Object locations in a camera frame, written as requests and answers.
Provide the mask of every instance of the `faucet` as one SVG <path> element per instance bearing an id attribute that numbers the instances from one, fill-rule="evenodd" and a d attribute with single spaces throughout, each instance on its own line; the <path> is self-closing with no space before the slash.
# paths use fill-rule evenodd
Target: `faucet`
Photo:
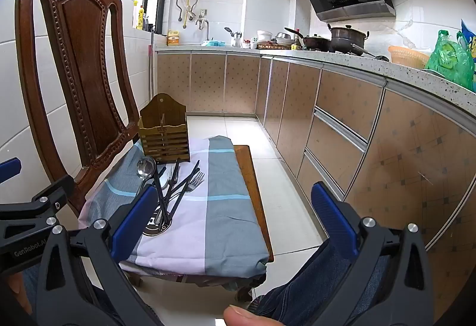
<path id="1" fill-rule="evenodd" d="M 208 20 L 206 20 L 205 18 L 197 18 L 197 20 L 195 21 L 195 25 L 197 23 L 198 24 L 198 30 L 203 30 L 203 22 L 206 22 L 206 39 L 205 41 L 208 41 L 209 40 L 209 27 L 210 27 L 210 24 L 208 22 Z"/>

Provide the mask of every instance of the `tile floor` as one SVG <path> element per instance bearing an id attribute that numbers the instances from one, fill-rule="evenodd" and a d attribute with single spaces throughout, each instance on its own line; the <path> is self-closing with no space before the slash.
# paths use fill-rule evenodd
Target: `tile floor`
<path id="1" fill-rule="evenodd" d="M 189 136 L 227 136 L 250 146 L 275 261 L 254 295 L 286 283 L 315 252 L 322 240 L 285 172 L 273 143 L 254 118 L 188 117 Z M 96 284 L 97 278 L 91 277 Z M 222 287 L 197 287 L 156 278 L 143 278 L 139 294 L 167 326 L 217 326 L 223 310 L 235 304 L 235 293 Z"/>

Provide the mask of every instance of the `chair back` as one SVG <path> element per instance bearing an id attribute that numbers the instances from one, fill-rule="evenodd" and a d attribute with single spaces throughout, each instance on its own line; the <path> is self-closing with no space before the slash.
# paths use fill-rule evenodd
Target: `chair back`
<path id="1" fill-rule="evenodd" d="M 85 195 L 138 131 L 139 112 L 126 66 L 121 0 L 40 0 L 59 80 L 66 99 L 82 169 L 69 203 L 78 215 Z M 109 87 L 105 32 L 111 37 L 118 84 L 129 123 L 119 116 Z M 38 76 L 33 0 L 15 1 L 15 33 L 21 89 L 33 139 L 51 182 L 66 170 L 55 147 Z"/>

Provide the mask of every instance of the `green plastic bag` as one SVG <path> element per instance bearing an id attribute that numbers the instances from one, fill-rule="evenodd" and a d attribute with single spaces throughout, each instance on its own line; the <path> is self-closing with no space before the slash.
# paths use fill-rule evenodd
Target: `green plastic bag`
<path id="1" fill-rule="evenodd" d="M 449 39 L 447 30 L 438 32 L 435 50 L 425 69 L 441 73 L 445 79 L 472 91 L 475 64 L 463 33 L 458 32 L 456 36 L 459 43 Z"/>

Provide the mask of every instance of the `striped cloth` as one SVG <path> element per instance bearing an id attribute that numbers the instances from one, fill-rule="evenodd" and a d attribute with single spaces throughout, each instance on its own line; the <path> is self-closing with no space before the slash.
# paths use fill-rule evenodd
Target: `striped cloth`
<path id="1" fill-rule="evenodd" d="M 138 141 L 86 201 L 80 228 L 99 218 L 109 219 L 134 198 L 140 185 L 136 164 L 143 156 Z M 197 160 L 204 182 L 184 195 L 170 228 L 157 236 L 142 235 L 122 268 L 146 275 L 252 278 L 264 274 L 269 254 L 232 142 L 223 136 L 190 139 L 190 157 L 189 163 L 180 164 L 179 182 Z M 167 165 L 166 174 L 173 166 Z"/>

